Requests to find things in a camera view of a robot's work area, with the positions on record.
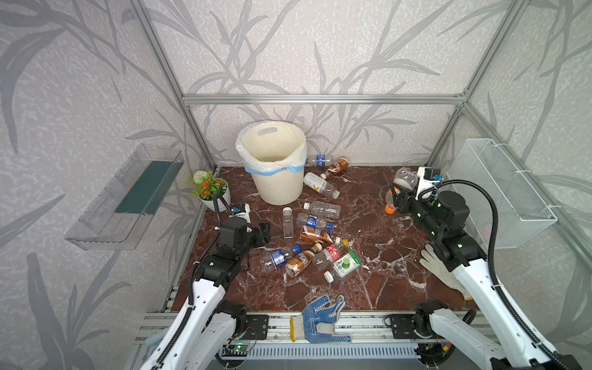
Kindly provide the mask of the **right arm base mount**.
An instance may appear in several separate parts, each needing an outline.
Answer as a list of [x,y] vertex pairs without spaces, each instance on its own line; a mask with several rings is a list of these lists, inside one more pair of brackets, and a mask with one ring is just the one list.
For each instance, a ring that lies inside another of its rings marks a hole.
[[433,333],[419,331],[414,324],[414,314],[389,314],[382,321],[391,330],[394,339],[432,339]]

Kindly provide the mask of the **clear white-cap bottle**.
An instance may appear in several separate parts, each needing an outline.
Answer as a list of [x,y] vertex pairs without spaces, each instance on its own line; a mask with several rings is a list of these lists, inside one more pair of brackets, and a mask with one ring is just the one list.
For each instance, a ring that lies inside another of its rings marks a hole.
[[282,210],[283,217],[283,235],[285,239],[292,239],[294,237],[294,221],[293,211],[291,208],[284,208]]

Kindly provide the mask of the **orange cap clear bottle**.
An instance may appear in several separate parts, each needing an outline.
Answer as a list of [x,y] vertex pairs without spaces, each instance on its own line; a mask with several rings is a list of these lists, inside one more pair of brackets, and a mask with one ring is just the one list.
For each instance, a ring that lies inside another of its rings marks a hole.
[[413,191],[418,183],[417,173],[409,167],[402,167],[397,170],[396,175],[385,194],[385,212],[394,214],[396,212],[396,199],[399,195]]

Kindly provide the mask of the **orange brown bottle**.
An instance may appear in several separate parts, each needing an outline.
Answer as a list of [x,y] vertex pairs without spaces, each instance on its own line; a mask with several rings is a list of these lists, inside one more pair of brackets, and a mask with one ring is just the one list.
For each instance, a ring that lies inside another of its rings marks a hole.
[[328,233],[320,233],[318,234],[316,229],[303,227],[300,239],[309,243],[321,243],[322,245],[335,245],[342,242],[340,237],[332,237]]

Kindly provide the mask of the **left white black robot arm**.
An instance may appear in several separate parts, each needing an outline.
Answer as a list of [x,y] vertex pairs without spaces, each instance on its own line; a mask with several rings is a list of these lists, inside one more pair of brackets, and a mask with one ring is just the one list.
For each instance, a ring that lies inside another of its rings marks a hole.
[[182,310],[141,368],[205,369],[223,344],[244,333],[245,307],[224,296],[249,252],[270,240],[267,222],[254,226],[243,217],[229,217],[221,223],[206,248],[214,253],[192,267]]

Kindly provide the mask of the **brown tea bottle white cap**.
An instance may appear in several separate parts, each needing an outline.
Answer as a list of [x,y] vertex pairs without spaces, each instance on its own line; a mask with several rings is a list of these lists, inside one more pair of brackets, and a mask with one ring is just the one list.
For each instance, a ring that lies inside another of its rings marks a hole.
[[305,268],[307,268],[311,264],[316,254],[319,253],[322,249],[323,245],[320,243],[316,243],[308,250],[296,254],[296,256],[290,259],[285,265],[285,272],[290,277],[298,276],[302,273],[302,271],[305,270]]

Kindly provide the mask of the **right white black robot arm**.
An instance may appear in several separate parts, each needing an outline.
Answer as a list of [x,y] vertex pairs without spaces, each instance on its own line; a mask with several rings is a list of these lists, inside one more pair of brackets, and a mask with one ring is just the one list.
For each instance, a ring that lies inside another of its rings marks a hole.
[[497,340],[476,331],[438,300],[416,308],[414,332],[422,339],[447,340],[482,369],[581,368],[575,357],[559,353],[536,330],[500,283],[494,260],[499,223],[495,201],[473,182],[460,180],[459,184],[480,192],[490,205],[493,224],[486,251],[464,231],[469,208],[460,194],[443,190],[446,182],[431,181],[418,191],[404,181],[393,181],[387,203],[401,214],[413,215],[430,234],[431,243],[422,256],[433,266],[433,274],[476,302]]

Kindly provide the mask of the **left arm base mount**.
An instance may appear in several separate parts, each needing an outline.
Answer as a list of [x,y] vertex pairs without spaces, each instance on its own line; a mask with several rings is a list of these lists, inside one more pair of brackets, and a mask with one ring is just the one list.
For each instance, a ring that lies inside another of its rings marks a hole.
[[270,316],[268,314],[247,314],[236,319],[231,338],[240,340],[265,340],[268,337]]

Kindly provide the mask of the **green label square bottle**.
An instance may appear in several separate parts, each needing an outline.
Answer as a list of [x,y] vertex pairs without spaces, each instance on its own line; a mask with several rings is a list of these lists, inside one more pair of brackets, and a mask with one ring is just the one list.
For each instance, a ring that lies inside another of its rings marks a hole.
[[362,267],[362,259],[359,252],[350,251],[334,262],[331,268],[323,274],[323,277],[329,284],[332,284],[346,279],[360,267]]

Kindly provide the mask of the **red label clear bottle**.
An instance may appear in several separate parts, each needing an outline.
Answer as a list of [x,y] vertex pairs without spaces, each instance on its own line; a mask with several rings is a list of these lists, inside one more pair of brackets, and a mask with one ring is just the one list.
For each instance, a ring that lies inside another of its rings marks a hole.
[[311,260],[311,265],[318,271],[324,271],[327,268],[330,268],[348,251],[350,243],[348,240],[340,239],[338,237],[335,239],[334,244],[328,245],[327,247],[323,247],[319,243],[315,246],[321,247],[321,249]]

